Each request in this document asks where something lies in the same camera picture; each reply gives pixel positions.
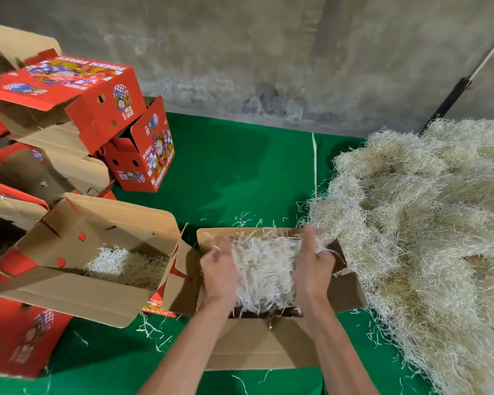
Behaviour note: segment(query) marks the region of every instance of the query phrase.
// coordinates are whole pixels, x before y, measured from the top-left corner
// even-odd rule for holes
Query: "ventilation hole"
[[[66,266],[66,259],[64,258],[57,258],[57,267],[64,267]]]

